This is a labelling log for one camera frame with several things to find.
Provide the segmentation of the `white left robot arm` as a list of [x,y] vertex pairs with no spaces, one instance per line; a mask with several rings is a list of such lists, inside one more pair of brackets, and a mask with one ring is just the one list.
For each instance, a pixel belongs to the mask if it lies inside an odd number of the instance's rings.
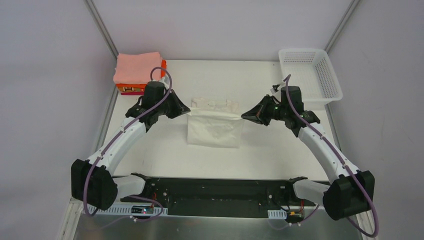
[[88,206],[108,210],[115,201],[133,196],[140,202],[152,198],[153,189],[145,177],[130,174],[114,177],[130,148],[145,137],[160,116],[174,119],[190,112],[171,87],[149,82],[135,105],[129,108],[114,136],[88,159],[76,159],[70,170],[71,195]]

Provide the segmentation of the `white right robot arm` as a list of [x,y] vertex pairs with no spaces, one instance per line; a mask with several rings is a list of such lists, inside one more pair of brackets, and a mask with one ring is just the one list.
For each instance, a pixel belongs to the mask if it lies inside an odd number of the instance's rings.
[[266,95],[252,109],[241,115],[250,122],[268,126],[272,120],[283,121],[294,136],[304,143],[317,159],[329,184],[306,177],[290,179],[284,200],[296,205],[307,200],[323,206],[335,221],[374,209],[372,204],[375,178],[370,171],[361,171],[329,140],[318,116],[304,109],[298,86],[282,87],[280,99]]

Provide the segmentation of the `cream white t shirt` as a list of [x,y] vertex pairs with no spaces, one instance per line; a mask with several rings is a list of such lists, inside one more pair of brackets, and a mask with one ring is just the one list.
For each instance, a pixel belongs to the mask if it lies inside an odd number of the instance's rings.
[[239,148],[244,120],[239,103],[229,99],[191,99],[187,143],[213,148]]

